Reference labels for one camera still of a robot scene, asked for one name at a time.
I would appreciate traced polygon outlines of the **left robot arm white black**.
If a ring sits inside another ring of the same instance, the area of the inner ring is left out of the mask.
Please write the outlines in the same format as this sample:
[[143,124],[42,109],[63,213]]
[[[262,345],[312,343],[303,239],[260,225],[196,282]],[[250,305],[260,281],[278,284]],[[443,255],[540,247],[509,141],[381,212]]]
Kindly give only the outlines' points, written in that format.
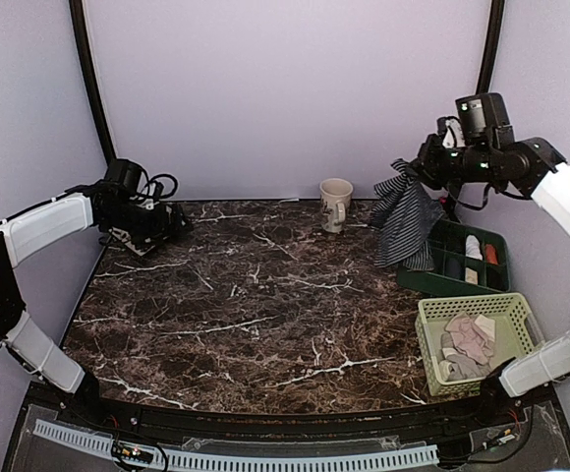
[[[55,341],[65,332],[68,316],[99,260],[102,244],[109,240],[97,228],[79,231],[14,269],[32,319]],[[28,375],[16,361],[0,352],[0,399],[21,397],[28,383]]]

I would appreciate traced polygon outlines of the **navy striped boxer underwear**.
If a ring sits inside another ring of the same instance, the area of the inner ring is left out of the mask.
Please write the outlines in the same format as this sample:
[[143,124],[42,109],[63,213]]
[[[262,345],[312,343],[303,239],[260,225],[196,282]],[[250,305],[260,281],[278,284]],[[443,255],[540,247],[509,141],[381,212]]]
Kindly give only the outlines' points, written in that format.
[[377,231],[374,264],[403,266],[409,270],[434,270],[428,236],[445,212],[413,175],[409,163],[391,163],[396,175],[373,186],[377,201],[369,226]]

